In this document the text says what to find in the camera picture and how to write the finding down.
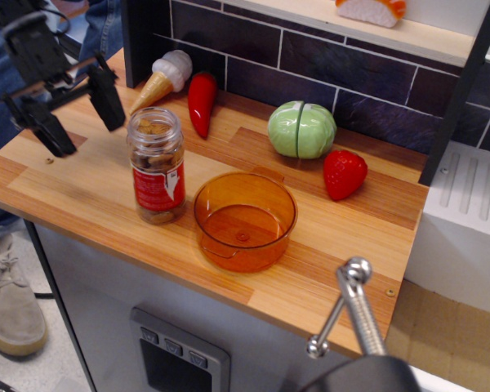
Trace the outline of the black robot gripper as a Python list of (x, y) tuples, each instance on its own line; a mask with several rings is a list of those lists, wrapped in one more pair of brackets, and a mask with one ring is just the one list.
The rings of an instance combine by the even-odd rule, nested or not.
[[(126, 116), (115, 86), (117, 76), (106, 68), (102, 55), (70, 64), (46, 25), (46, 16), (40, 11), (12, 21), (2, 32), (13, 65), (25, 82), (21, 89), (2, 97), (19, 130), (31, 130), (57, 158), (74, 154), (77, 151), (74, 143), (50, 109), (57, 109), (87, 93), (109, 131), (124, 125)], [(60, 84), (73, 83), (71, 73), (81, 68), (87, 68), (85, 87), (72, 91), (59, 89)], [(43, 92), (52, 95), (48, 102), (50, 109), (45, 102), (32, 99)], [(21, 98), (19, 104), (14, 100), (17, 98)]]

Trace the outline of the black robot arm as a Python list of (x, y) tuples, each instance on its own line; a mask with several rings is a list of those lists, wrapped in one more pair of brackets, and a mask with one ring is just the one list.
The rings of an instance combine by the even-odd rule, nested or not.
[(12, 64), (25, 86), (2, 95), (20, 129), (28, 128), (56, 157), (76, 147), (52, 111), (82, 96), (109, 131), (126, 120), (115, 88), (117, 76), (101, 54), (73, 64), (47, 26), (45, 1), (0, 1), (0, 30)]

